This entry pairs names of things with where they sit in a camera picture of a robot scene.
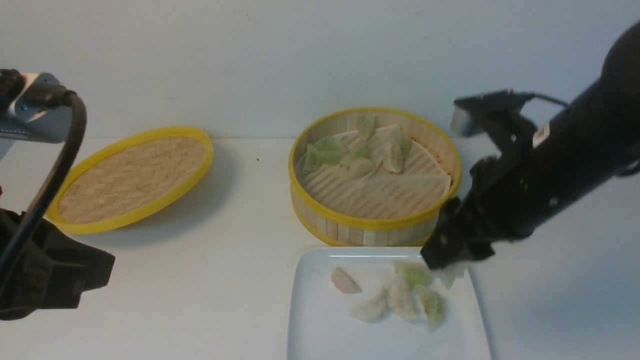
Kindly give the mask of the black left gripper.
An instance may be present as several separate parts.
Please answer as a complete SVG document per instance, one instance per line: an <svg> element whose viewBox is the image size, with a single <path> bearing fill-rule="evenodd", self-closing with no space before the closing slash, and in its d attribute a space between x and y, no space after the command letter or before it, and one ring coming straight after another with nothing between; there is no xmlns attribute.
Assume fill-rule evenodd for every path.
<svg viewBox="0 0 640 360"><path fill-rule="evenodd" d="M115 256L68 237L42 219L1 290L0 319L76 309L82 294L107 286Z"/></svg>

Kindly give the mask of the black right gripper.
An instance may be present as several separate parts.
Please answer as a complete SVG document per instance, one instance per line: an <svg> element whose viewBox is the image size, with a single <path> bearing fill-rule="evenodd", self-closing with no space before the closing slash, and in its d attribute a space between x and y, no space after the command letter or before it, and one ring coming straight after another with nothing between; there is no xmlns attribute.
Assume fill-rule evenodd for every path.
<svg viewBox="0 0 640 360"><path fill-rule="evenodd" d="M432 271L451 265L482 262L495 255L496 242L519 242L534 228L511 219L515 192L505 189L517 168L516 158L488 156L471 167L471 189L464 198L448 199L420 255Z"/></svg>

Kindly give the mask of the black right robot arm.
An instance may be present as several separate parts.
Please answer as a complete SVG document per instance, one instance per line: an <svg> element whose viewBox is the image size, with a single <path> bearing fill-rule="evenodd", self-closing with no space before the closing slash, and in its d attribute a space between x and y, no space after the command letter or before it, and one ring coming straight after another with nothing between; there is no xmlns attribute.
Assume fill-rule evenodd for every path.
<svg viewBox="0 0 640 360"><path fill-rule="evenodd" d="M428 269L484 261L613 177L639 171L640 26L608 51L599 78L567 103L510 89L454 100L451 128L486 133L499 156L470 169L464 198L442 205L420 250Z"/></svg>

